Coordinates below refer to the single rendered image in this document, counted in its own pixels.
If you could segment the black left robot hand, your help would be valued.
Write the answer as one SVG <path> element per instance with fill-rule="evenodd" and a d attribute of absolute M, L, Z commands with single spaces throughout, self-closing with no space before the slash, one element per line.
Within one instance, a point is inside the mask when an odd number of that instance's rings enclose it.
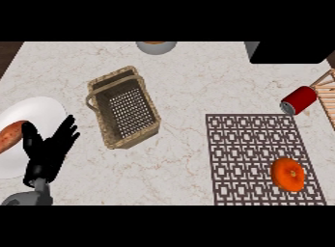
<path fill-rule="evenodd" d="M 44 139 L 35 124 L 26 122 L 21 125 L 23 149 L 29 157 L 23 183 L 33 187 L 39 178 L 51 183 L 60 173 L 66 155 L 81 136 L 76 119 L 67 116 L 52 137 Z"/>

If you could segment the brown patterned placemat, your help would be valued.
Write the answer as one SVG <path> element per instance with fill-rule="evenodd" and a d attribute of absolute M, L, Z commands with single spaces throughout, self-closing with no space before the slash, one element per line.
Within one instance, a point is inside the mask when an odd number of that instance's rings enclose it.
<path fill-rule="evenodd" d="M 209 114 L 207 142 L 218 206 L 324 206 L 315 167 L 294 118 L 286 114 Z M 294 159 L 305 188 L 290 192 L 272 183 L 272 163 Z"/>

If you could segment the red can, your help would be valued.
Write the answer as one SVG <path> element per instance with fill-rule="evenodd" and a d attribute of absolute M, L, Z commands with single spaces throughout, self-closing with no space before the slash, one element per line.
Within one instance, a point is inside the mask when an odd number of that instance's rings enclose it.
<path fill-rule="evenodd" d="M 302 86 L 283 100 L 280 108 L 292 116 L 299 115 L 317 101 L 315 89 Z"/>

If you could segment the orange sweet potato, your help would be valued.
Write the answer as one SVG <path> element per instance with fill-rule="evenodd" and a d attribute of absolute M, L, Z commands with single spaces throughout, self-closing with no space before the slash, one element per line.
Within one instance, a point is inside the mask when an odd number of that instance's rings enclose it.
<path fill-rule="evenodd" d="M 20 142 L 24 121 L 11 123 L 0 131 L 0 154 Z"/>

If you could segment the white plate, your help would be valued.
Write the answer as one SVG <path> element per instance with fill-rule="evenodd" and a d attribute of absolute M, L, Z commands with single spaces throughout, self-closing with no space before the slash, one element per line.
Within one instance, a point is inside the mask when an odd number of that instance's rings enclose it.
<path fill-rule="evenodd" d="M 44 138 L 54 135 L 67 117 L 64 106 L 51 97 L 38 96 L 20 101 L 0 114 L 0 130 L 14 122 L 29 120 L 35 124 Z M 24 175 L 29 162 L 19 142 L 0 154 L 0 178 L 17 178 Z"/>

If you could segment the brown wicker basket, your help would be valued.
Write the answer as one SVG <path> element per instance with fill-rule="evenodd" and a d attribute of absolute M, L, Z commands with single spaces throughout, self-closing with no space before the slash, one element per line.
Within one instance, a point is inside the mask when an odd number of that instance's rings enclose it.
<path fill-rule="evenodd" d="M 160 115 L 145 79 L 128 66 L 88 83 L 86 106 L 95 112 L 106 146 L 131 149 L 159 133 Z"/>

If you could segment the grey bowl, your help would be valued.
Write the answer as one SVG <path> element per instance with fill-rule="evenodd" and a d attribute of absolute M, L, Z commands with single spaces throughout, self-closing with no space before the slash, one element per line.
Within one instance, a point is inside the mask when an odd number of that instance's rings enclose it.
<path fill-rule="evenodd" d="M 140 49 L 150 55 L 162 55 L 173 50 L 176 47 L 175 41 L 165 41 L 165 42 L 145 42 L 138 41 L 137 45 Z"/>

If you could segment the orange round fruit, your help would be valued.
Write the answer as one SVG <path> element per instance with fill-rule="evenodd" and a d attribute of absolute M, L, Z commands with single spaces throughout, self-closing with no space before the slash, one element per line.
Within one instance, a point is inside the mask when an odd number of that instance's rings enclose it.
<path fill-rule="evenodd" d="M 272 163 L 272 182 L 284 190 L 299 192 L 305 188 L 306 174 L 300 163 L 283 157 Z"/>

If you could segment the black appliance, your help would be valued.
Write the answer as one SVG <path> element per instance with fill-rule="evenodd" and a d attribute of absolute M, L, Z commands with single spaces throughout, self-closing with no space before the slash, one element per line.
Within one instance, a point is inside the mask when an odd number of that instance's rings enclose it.
<path fill-rule="evenodd" d="M 252 64 L 320 64 L 335 50 L 335 41 L 247 41 Z"/>

